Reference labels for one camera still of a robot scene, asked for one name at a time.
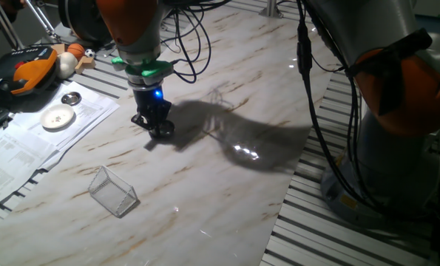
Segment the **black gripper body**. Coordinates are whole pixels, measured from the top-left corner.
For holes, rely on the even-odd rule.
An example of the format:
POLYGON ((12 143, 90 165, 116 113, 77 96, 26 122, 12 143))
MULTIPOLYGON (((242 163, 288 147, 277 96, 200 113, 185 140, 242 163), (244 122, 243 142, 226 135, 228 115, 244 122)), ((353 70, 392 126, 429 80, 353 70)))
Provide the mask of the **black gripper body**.
POLYGON ((132 86, 132 91, 137 104, 137 113, 141 113, 150 123, 160 123, 167 119, 172 103, 164 99, 160 83, 132 86))

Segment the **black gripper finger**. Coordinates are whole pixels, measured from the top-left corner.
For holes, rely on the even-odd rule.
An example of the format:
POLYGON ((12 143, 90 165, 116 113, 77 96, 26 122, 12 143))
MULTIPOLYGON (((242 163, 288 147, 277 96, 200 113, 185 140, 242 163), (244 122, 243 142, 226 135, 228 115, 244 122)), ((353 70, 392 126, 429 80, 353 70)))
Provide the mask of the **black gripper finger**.
POLYGON ((145 130, 152 129, 152 124, 141 113, 134 115, 131 121, 145 130))
POLYGON ((169 136, 169 122, 167 120, 160 122, 149 131, 152 138, 165 138, 169 136))

